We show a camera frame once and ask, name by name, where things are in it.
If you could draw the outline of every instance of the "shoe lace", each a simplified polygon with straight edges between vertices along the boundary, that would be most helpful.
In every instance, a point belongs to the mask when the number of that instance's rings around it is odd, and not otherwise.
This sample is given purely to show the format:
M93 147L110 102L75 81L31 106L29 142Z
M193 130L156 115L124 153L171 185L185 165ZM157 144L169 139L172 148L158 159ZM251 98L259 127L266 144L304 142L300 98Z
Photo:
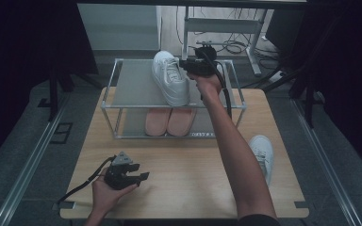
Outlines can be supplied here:
M267 169L266 169L266 153L255 149L255 157L257 159L258 165L260 166L261 170L263 171L263 174L267 175Z
M181 79L181 75L178 70L178 64L174 58L167 59L165 67L165 72L167 72L167 75L169 76L171 81L173 81L174 79Z

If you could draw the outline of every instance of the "black curtain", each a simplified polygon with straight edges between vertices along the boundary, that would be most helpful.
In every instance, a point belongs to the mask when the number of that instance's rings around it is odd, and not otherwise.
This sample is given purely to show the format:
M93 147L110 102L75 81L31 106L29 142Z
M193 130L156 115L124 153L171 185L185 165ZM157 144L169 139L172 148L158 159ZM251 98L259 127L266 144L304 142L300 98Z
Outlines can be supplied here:
M0 0L0 146L54 69L98 74L76 2Z
M353 1L318 60L325 111L362 157L362 1Z

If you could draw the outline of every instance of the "person's right hand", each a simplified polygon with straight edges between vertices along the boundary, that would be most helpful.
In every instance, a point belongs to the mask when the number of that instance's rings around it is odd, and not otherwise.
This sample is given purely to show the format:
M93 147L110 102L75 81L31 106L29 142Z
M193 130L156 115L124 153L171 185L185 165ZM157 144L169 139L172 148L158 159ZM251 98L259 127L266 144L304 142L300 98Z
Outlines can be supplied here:
M193 73L187 73L187 76L191 80L196 81L196 87L201 92L206 106L220 100L219 93L222 90L222 85L216 74L213 74L210 77L203 77Z

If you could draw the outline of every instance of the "black sleeve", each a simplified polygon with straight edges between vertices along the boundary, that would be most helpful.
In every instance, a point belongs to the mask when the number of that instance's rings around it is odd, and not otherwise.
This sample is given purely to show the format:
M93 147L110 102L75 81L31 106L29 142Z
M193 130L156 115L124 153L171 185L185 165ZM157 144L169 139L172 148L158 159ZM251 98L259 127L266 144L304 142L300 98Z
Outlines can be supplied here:
M238 221L238 226L281 226L280 223L267 215L248 215Z

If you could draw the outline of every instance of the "forearm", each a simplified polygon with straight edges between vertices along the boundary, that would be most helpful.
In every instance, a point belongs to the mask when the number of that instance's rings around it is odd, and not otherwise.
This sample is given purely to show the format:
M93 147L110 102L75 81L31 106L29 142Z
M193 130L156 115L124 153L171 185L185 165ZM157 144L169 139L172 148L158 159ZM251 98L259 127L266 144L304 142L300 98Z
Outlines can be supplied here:
M248 143L229 118L220 101L209 100L206 102L206 107L237 203L239 218L247 213L266 213L275 218L270 192Z

